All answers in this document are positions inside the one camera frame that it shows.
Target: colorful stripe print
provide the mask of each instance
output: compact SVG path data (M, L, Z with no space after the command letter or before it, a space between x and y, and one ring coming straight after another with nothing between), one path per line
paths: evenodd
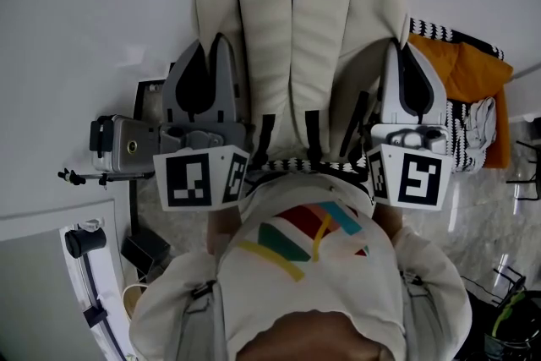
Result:
M339 229L342 229L349 236L363 230L357 219L349 216L335 202L296 206L282 212L275 218L281 218L291 223L300 232L313 239L312 254L310 255L270 223L260 225L257 243L243 240L238 244L238 247L279 266L295 282L303 279L304 272L292 262L308 262L310 259L313 262L318 262L320 260L320 243L325 236ZM368 246L360 249L355 255L368 257Z

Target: backpack strap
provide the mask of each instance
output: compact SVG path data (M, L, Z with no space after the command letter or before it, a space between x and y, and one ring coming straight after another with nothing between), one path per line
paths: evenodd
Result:
M406 272L401 276L407 361L442 359L445 336L432 295L418 276Z
M220 285L211 280L195 288L191 297L173 327L164 361L227 361Z

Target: orange cloth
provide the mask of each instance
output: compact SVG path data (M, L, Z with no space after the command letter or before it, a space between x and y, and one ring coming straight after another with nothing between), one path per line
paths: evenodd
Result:
M513 73L512 66L465 43L451 44L414 34L410 34L409 42L432 63L447 98L470 103L495 98L496 141L487 149L484 167L507 167L511 143L503 86Z

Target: hoodie sleeve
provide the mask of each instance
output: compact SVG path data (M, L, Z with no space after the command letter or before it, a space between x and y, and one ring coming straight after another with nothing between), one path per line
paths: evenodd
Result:
M175 258L139 298L129 327L138 359L161 361L195 288L216 278L216 262L207 253Z
M410 227L404 227L392 241L405 282L408 352L416 353L409 359L452 360L472 324L472 309L456 267L435 244Z

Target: person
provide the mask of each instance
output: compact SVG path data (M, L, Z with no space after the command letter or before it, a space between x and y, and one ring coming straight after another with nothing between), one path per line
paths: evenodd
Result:
M211 213L134 311L140 360L451 360L472 321L455 266L400 210L324 174Z

